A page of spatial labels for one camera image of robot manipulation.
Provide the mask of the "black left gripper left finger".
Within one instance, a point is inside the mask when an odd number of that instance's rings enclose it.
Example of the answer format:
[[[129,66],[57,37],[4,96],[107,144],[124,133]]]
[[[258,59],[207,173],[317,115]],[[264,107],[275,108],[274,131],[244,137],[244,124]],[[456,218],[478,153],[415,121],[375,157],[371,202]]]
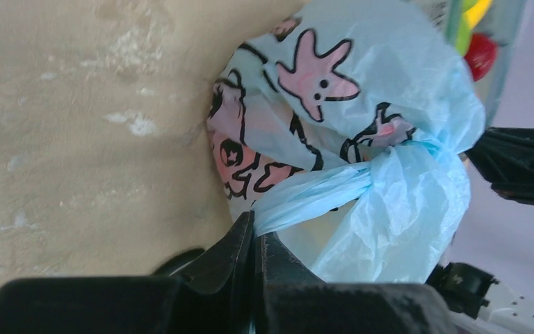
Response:
[[[242,213],[171,276],[12,280],[0,288],[0,333],[242,333],[253,227],[254,213]]]

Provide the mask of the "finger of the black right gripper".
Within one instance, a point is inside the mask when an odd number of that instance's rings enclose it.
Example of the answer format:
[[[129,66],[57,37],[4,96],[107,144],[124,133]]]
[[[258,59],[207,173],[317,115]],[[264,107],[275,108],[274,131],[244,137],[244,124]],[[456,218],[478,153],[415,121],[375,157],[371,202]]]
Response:
[[[534,205],[534,129],[490,127],[465,155],[499,196]]]

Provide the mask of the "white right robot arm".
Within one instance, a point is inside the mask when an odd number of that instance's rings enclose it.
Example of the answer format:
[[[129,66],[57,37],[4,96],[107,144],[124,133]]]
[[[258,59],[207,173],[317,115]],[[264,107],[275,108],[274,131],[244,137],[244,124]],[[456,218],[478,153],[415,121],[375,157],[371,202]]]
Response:
[[[465,154],[500,197],[534,206],[534,129],[490,127]],[[534,302],[486,271],[439,264],[427,284],[447,303],[459,333],[534,333]]]

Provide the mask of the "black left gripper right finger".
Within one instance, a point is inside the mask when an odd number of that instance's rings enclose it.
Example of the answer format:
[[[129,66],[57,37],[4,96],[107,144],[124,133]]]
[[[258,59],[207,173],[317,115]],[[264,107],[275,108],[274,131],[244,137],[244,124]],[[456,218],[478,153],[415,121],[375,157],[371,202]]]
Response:
[[[419,284],[326,283],[276,234],[255,243],[256,333],[455,333],[443,298]]]

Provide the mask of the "light blue plastic bag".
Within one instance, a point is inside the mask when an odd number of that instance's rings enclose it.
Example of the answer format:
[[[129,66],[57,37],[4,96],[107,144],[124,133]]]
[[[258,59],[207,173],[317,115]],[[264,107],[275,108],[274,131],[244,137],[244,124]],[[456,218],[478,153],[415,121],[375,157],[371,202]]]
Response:
[[[415,3],[312,1],[235,50],[207,127],[257,236],[327,282],[423,283],[469,206],[485,109]]]

